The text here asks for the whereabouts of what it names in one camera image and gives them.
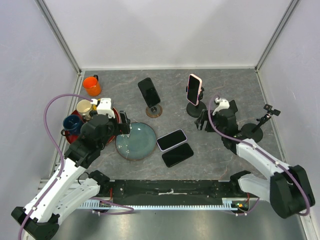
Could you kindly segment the black weighted phone stand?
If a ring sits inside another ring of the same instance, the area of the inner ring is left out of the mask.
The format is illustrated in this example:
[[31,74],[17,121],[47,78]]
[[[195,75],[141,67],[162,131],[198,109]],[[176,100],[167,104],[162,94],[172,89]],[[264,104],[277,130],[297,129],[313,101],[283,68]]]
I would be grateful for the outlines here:
[[264,136],[261,126],[267,123],[273,115],[279,116],[281,114],[280,110],[273,109],[273,106],[269,104],[265,104],[263,109],[266,110],[266,114],[256,119],[258,124],[246,123],[241,128],[243,135],[249,139],[253,139],[256,143],[260,142]]

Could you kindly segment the black round phone stand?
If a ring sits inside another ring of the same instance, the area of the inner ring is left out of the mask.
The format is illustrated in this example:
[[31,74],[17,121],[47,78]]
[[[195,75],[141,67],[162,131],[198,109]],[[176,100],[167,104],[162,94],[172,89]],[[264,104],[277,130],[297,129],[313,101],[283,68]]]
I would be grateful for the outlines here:
[[201,115],[202,110],[206,110],[207,106],[204,102],[202,102],[204,95],[204,88],[201,87],[200,93],[198,95],[198,105],[193,105],[191,102],[189,102],[186,106],[186,112],[189,116],[193,118],[198,118]]

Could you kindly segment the lavender case phone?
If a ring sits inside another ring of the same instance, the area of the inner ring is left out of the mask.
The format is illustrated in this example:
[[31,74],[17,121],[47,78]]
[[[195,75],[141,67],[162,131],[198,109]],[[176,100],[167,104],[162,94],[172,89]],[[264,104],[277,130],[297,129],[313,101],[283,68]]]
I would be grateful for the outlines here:
[[188,138],[184,131],[182,129],[177,129],[171,133],[159,137],[156,140],[156,143],[159,149],[162,152],[165,152],[185,143],[187,140]]

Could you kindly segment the pink case phone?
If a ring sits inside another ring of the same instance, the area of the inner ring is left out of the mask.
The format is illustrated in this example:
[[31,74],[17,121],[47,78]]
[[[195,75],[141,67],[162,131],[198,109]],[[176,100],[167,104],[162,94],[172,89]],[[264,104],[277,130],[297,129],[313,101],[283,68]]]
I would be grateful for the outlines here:
[[202,89],[202,79],[191,73],[188,77],[188,83],[186,88],[186,98],[187,100],[197,106],[199,104],[199,95]]

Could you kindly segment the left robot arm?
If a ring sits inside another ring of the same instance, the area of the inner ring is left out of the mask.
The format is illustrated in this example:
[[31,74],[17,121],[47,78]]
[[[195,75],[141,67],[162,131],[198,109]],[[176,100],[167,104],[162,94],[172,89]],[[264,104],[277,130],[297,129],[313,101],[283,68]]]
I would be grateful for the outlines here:
[[101,155],[112,136],[130,133],[130,123],[125,111],[119,113],[120,121],[108,115],[95,114],[81,127],[77,139],[68,147],[57,171],[43,189],[26,206],[17,206],[12,217],[35,240],[50,240],[62,222],[81,204],[92,197],[104,197],[110,191],[110,179],[95,170],[72,192],[70,186]]

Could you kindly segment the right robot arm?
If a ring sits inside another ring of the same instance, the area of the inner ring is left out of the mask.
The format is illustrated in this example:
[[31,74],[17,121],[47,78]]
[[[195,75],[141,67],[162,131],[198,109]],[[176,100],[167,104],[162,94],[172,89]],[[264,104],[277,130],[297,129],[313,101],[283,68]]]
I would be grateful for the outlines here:
[[286,219],[307,216],[315,205],[315,197],[306,170],[290,166],[261,148],[249,131],[238,129],[235,113],[223,109],[216,113],[202,110],[196,127],[221,136],[224,146],[253,165],[264,178],[241,171],[230,179],[229,191],[235,197],[250,193],[270,203],[276,214]]

